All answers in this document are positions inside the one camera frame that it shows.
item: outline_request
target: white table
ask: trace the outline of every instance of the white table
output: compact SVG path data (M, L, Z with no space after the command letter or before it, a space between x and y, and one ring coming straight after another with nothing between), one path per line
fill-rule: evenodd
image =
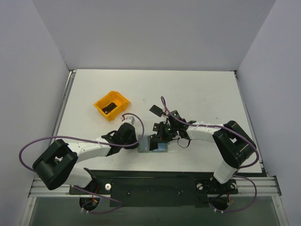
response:
M149 109L153 105L163 108L160 96L164 96L167 107L178 110L187 121L222 124L235 120L252 137L233 72L139 70L77 70L58 135L96 139L118 129L119 117L108 122L93 106L111 90L131 101L125 112L141 117L146 135L155 133L153 124L162 120ZM136 134L141 134L138 120L135 128ZM245 164L254 160L255 154ZM175 141L168 146L167 153L122 149L118 154L78 164L91 170L214 172L221 161L215 144L193 140L186 149L180 148ZM261 173L261 167L258 162L240 172Z

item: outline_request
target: white wall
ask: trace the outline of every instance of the white wall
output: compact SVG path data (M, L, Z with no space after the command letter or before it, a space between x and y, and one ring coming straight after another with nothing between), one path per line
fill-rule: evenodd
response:
M265 168L300 225L301 1L277 0L238 70Z
M68 69L30 0L0 1L0 225L19 225L34 173L23 145L50 135ZM25 151L30 165L46 143Z
M33 0L71 69L236 70L275 0Z

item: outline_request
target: yellow plastic bin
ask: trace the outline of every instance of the yellow plastic bin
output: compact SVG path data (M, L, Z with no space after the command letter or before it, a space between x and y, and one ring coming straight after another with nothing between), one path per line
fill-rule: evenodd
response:
M100 114L102 114L108 121L112 121L116 116L125 111L129 102L119 92L111 91L99 101L94 104Z

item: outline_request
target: black mounting plate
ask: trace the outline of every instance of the black mounting plate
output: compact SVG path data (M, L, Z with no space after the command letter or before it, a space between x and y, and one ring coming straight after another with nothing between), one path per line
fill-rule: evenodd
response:
M219 195L224 190L197 189L197 183L208 183L212 173L91 170L100 183L98 194L108 194L105 184L111 184L111 198L127 207L176 207L193 205L208 207L208 194ZM237 189L230 192L237 194ZM82 194L70 188L69 194ZM111 202L111 207L118 203Z

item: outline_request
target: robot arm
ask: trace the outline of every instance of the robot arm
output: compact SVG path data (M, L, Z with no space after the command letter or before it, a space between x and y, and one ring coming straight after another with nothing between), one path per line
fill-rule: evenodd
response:
M175 118L177 118L186 122L185 119L180 117L177 111L172 111L171 114L173 116L171 116L170 114L165 114L162 109L155 105L150 111L157 116L166 117L166 122L154 124L153 131L157 132L157 134L153 134L150 137L150 150L156 149L158 146L157 143L170 142L174 140L176 136L189 141L198 139L216 143L223 158L219 168L214 172L214 178L220 184L227 183L243 162L254 153L254 149L247 142L224 129L184 125L175 120ZM200 124L196 121L190 121L188 123L195 125ZM237 132L255 146L255 143L235 121L229 121L222 126Z
M111 131L96 139L117 145L130 145L137 141L134 117L123 120L117 131ZM138 144L125 147L135 149ZM86 187L93 176L88 169L79 168L77 162L98 156L109 156L118 153L122 147L92 144L92 143L65 143L62 139L54 141L46 151L34 162L32 168L42 179L49 190L54 190L62 184Z

